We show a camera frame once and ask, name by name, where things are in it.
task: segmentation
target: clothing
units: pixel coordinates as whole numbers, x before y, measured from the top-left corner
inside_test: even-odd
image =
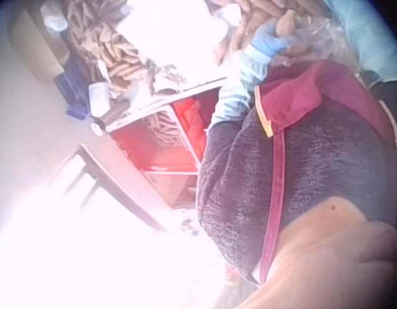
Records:
[[[354,203],[368,220],[393,224],[387,214],[395,217],[396,204],[386,201],[397,185],[397,150],[362,117],[324,97],[285,136],[282,228],[330,196]],[[219,122],[209,130],[198,178],[200,224],[249,279],[266,232],[272,159],[273,141],[254,108],[243,122]]]
[[[324,0],[341,22],[364,71],[377,81],[397,81],[397,40],[369,0]]]
[[[260,266],[261,283],[266,281],[275,254],[284,204],[287,163],[284,130],[316,109],[323,97],[328,97],[360,115],[381,138],[394,144],[394,130],[388,115],[347,68],[331,61],[318,61],[297,76],[298,67],[284,70],[282,79],[265,83],[255,91],[259,119],[267,137],[273,137],[273,179]],[[391,195],[396,199],[395,188],[392,187]]]
[[[397,230],[330,198],[286,227],[269,280],[237,309],[397,308]]]
[[[397,81],[397,42],[368,0],[325,0],[325,3],[342,23],[362,69],[375,72],[371,85],[367,86]],[[267,75],[270,56],[250,45],[234,56],[232,72],[220,90],[210,127],[221,121],[243,120],[254,106],[254,87]],[[386,89],[389,84],[380,87]],[[397,101],[386,103],[397,121]]]
[[[219,122],[245,119],[254,106],[254,88],[266,78],[270,61],[271,57],[252,45],[234,54],[234,64],[225,85],[220,89],[209,129]]]

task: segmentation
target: blue glove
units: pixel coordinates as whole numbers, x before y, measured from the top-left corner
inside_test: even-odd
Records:
[[[256,31],[255,37],[251,41],[251,45],[259,52],[268,57],[276,55],[279,51],[289,48],[297,41],[294,35],[288,37],[276,37],[277,19],[268,21],[260,26]]]

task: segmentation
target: sweet potato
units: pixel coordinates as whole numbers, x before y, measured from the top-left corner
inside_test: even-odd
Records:
[[[310,48],[310,44],[306,42],[297,42],[285,52],[285,55],[289,58],[298,57],[307,54]]]
[[[269,13],[274,17],[281,18],[281,16],[283,15],[279,7],[277,7],[277,5],[275,5],[271,1],[268,0],[250,0],[250,1],[254,6],[261,8],[263,11]]]
[[[270,17],[269,13],[266,13],[262,9],[255,8],[253,10],[253,13],[250,17],[249,22],[247,23],[246,26],[246,35],[252,34],[255,32],[258,27],[260,27],[264,22]]]
[[[314,0],[296,0],[298,4],[303,6],[313,16],[325,16],[327,12]]]
[[[287,1],[286,0],[271,0],[274,4],[276,4],[279,8],[286,8]]]
[[[222,64],[223,58],[228,50],[229,50],[229,40],[228,37],[226,36],[213,49],[214,60],[218,66]]]
[[[296,30],[295,19],[296,12],[294,10],[288,10],[277,22],[276,35],[278,37],[285,37],[293,34]]]
[[[230,40],[230,45],[229,45],[230,53],[233,54],[240,49],[244,33],[246,32],[246,26],[247,26],[247,19],[245,16],[242,16],[242,20],[240,21],[240,24],[237,27],[236,32],[233,34]]]
[[[249,13],[251,11],[251,3],[249,0],[237,0],[238,5],[243,12]]]

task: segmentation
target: gray sweater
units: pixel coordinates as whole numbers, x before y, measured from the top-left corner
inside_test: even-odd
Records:
[[[330,196],[353,202],[368,220],[394,225],[397,149],[359,115],[325,98],[286,135],[282,228]],[[200,224],[224,257],[250,278],[269,213],[273,140],[253,108],[243,122],[209,130],[198,178]]]

